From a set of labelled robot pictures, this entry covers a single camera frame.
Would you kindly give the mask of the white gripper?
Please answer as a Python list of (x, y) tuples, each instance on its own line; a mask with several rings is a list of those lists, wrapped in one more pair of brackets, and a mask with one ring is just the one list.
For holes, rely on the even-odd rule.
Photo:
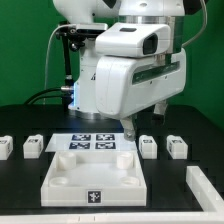
[(152, 121), (162, 125), (168, 107), (165, 99), (182, 92), (185, 87), (184, 49), (173, 54), (167, 65), (154, 66), (154, 63), (154, 57), (103, 56), (97, 64), (96, 108), (105, 117), (121, 119), (124, 138), (128, 141), (136, 138), (137, 117), (132, 114), (155, 104)]

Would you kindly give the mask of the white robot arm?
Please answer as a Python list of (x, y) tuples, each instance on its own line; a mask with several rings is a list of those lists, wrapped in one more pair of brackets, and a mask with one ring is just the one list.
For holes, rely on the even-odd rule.
[(135, 139), (135, 116), (186, 83), (184, 17), (206, 11), (208, 0), (53, 0), (68, 23), (61, 27), (80, 52), (81, 74), (72, 109), (87, 117), (119, 120)]

